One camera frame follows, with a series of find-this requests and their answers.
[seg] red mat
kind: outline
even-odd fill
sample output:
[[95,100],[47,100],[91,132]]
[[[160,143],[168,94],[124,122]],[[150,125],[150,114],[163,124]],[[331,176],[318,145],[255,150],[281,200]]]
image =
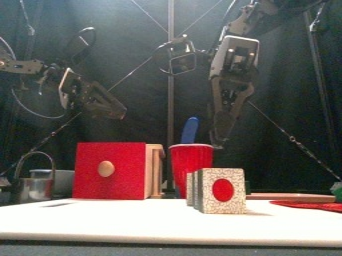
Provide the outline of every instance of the red mat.
[[301,201],[270,201],[271,204],[305,209],[318,209],[342,213],[342,203],[306,203]]

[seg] table surface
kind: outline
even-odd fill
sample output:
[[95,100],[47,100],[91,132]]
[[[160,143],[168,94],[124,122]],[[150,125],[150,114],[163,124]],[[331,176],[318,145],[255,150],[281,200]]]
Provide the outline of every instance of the table surface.
[[247,213],[203,214],[183,199],[61,199],[0,208],[0,239],[342,248],[342,214],[247,200]]

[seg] red wooden box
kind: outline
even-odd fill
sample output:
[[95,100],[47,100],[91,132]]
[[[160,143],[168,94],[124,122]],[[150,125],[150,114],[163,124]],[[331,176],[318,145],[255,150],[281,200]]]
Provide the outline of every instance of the red wooden box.
[[[163,154],[162,145],[158,144],[79,143],[72,197],[146,199],[160,193],[156,189],[160,188],[158,182],[160,182]],[[112,174],[107,172],[103,175],[103,163],[106,167],[108,164],[112,167],[110,168],[114,170]]]

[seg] red circle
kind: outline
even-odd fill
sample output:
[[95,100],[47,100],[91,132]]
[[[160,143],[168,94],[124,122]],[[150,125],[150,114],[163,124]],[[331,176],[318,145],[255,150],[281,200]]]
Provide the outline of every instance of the red circle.
[[234,196],[234,186],[226,179],[219,179],[212,184],[212,194],[218,201],[227,202]]

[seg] bucket handle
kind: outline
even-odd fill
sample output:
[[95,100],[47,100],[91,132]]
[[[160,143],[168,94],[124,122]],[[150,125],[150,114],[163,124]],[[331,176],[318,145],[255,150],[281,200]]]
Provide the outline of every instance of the bucket handle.
[[41,151],[32,151],[32,152],[28,152],[25,155],[21,156],[20,160],[19,160],[19,163],[17,163],[17,166],[16,166],[16,171],[15,171],[15,176],[13,176],[13,180],[19,180],[19,177],[20,177],[20,173],[21,173],[21,168],[23,168],[23,165],[24,165],[24,162],[25,160],[32,156],[32,155],[37,155],[37,154],[41,154],[44,155],[49,162],[51,162],[51,170],[52,170],[52,181],[55,183],[55,173],[56,173],[56,164],[55,164],[55,161],[52,159],[52,157],[41,152]]

